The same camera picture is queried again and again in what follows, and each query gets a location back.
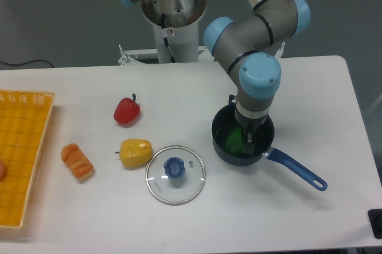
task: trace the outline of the lid rim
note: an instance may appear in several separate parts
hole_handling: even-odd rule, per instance
[[[180,149],[180,150],[185,150],[185,151],[188,151],[188,152],[190,152],[190,153],[192,153],[196,158],[197,158],[197,160],[199,161],[199,163],[201,164],[201,166],[202,166],[202,171],[203,171],[203,180],[202,180],[202,183],[201,183],[201,185],[199,186],[199,188],[196,190],[196,192],[192,195],[192,196],[190,196],[190,197],[188,197],[187,199],[184,199],[184,200],[179,200],[179,201],[177,201],[177,202],[172,202],[172,201],[170,201],[170,200],[166,200],[166,199],[163,199],[163,198],[161,198],[161,197],[159,197],[152,189],[151,189],[151,186],[150,186],[150,184],[149,184],[149,180],[148,180],[148,175],[149,175],[149,168],[150,168],[150,165],[151,165],[151,163],[154,161],[154,159],[158,156],[158,155],[160,155],[161,153],[163,153],[163,152],[165,152],[165,151],[167,151],[167,150],[173,150],[173,149]],[[146,185],[147,185],[147,187],[148,187],[148,189],[149,189],[149,191],[150,191],[150,193],[152,194],[152,196],[153,197],[155,197],[157,200],[159,200],[160,202],[162,202],[162,203],[165,203],[166,205],[183,205],[183,204],[185,204],[185,203],[187,203],[187,202],[190,202],[191,200],[193,200],[201,191],[202,191],[202,188],[203,188],[203,186],[204,186],[204,184],[205,184],[205,180],[206,180],[206,172],[205,172],[205,165],[204,165],[204,162],[202,161],[202,159],[199,157],[199,155],[197,154],[197,153],[195,153],[193,150],[191,150],[191,149],[189,149],[189,148],[187,148],[187,147],[183,147],[182,145],[171,145],[171,146],[169,146],[169,147],[165,147],[165,148],[163,148],[163,149],[161,149],[161,150],[159,150],[159,151],[157,151],[154,155],[153,155],[153,157],[152,157],[152,159],[149,161],[149,163],[147,164],[147,166],[146,166]]]

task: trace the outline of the yellow basket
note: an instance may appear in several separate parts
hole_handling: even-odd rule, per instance
[[[52,92],[0,90],[0,227],[20,228],[41,142],[54,100]]]

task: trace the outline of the blue lid knob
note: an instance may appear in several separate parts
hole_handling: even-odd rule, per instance
[[[179,157],[170,157],[164,163],[165,173],[169,178],[181,177],[186,169],[184,168],[184,162]]]
[[[240,83],[250,96],[268,99],[280,86],[281,66],[277,59],[263,52],[249,55],[240,68]]]

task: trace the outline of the black pan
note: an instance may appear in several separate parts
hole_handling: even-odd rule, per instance
[[[234,156],[227,153],[223,149],[223,144],[227,136],[239,126],[235,119],[235,105],[229,104],[223,107],[216,115],[212,122],[212,137],[216,153],[227,163],[235,166],[248,166],[263,156],[274,162],[280,163],[293,171],[298,176],[302,177],[309,184],[314,186],[320,191],[327,189],[328,184],[319,176],[305,168],[302,164],[298,163],[289,155],[271,147],[273,138],[275,136],[275,128],[271,118],[268,116],[266,121],[257,129],[254,138],[255,150],[253,154],[240,154]]]

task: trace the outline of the red bell pepper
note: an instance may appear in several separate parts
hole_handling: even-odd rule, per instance
[[[141,110],[141,107],[135,102],[135,94],[132,96],[133,99],[123,98],[115,109],[114,119],[121,125],[129,124],[138,116]]]

